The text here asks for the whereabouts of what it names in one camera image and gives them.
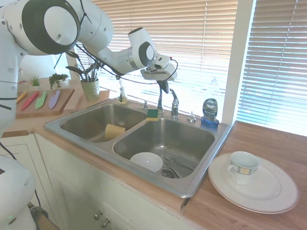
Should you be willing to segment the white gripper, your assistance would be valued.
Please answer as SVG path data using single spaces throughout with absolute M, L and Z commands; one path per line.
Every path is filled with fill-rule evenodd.
M 177 78 L 177 72 L 175 71 L 174 65 L 171 63 L 168 63 L 164 69 L 152 71 L 141 69 L 141 74 L 144 79 L 154 80 L 157 81 L 159 85 L 161 84 L 161 89 L 165 93 L 169 93 L 169 86 L 167 81 L 174 81 Z

